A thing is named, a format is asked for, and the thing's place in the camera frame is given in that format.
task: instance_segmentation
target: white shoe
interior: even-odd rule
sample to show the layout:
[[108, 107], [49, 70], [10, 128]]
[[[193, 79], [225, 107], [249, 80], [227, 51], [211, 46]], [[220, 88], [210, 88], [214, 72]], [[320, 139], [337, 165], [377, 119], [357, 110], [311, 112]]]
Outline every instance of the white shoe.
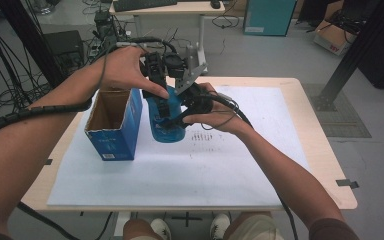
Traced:
[[158, 235], [160, 235], [164, 240], [171, 240], [171, 232], [170, 228], [168, 227], [167, 223], [164, 222], [162, 219], [154, 219], [151, 222], [151, 228], [154, 230], [154, 232]]
[[210, 238], [211, 240], [222, 240], [224, 232], [230, 225], [230, 219], [226, 214], [218, 214], [213, 222], [211, 223], [210, 228]]

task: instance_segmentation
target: leg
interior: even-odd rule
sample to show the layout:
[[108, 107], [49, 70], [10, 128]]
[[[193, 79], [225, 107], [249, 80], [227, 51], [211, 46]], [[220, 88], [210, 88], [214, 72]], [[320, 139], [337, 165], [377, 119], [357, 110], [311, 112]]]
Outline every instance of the leg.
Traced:
[[151, 225], [142, 219], [131, 219], [126, 222], [123, 228], [123, 239], [131, 240], [136, 237], [152, 237], [155, 240], [162, 240], [158, 234], [152, 230]]
[[223, 239], [272, 239], [283, 240], [270, 212], [241, 213], [226, 230]]

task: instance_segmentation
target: floor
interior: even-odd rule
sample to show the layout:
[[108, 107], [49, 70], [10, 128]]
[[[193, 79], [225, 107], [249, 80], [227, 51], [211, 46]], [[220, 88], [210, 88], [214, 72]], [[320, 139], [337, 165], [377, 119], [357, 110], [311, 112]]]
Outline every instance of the floor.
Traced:
[[[235, 28], [216, 27], [211, 18], [205, 22], [205, 49], [209, 64], [209, 76], [293, 77], [302, 83], [325, 84], [341, 57], [314, 44], [314, 32], [305, 24], [291, 24], [286, 37], [245, 36], [241, 23]], [[133, 24], [128, 28], [134, 31]], [[82, 38], [92, 38], [91, 26], [44, 25], [45, 31], [79, 29]], [[168, 31], [151, 32], [150, 35], [165, 37]], [[23, 55], [17, 37], [8, 23], [0, 17], [0, 34]], [[195, 40], [197, 34], [179, 29], [176, 39]], [[185, 42], [179, 40], [180, 46]], [[0, 77], [0, 94], [6, 86]], [[347, 178], [357, 181], [353, 190], [358, 208], [344, 211], [346, 220], [361, 239], [384, 239], [384, 90], [374, 88], [364, 75], [356, 70], [343, 88], [345, 95], [363, 120], [372, 138], [329, 138], [329, 142]], [[101, 212], [45, 212], [70, 233], [80, 239], [95, 239], [101, 232], [108, 213]], [[186, 213], [139, 213], [139, 217], [167, 220], [172, 228], [173, 239], [209, 239], [209, 226], [214, 213], [196, 212], [191, 216], [202, 218], [191, 221], [172, 220], [173, 216]], [[291, 227], [284, 212], [274, 212], [274, 219], [285, 239], [292, 239]], [[300, 239], [308, 239], [303, 224], [297, 220]], [[109, 239], [114, 232], [115, 218], [109, 221], [102, 239]], [[10, 219], [10, 231], [15, 239], [64, 239], [55, 230], [16, 210]]]

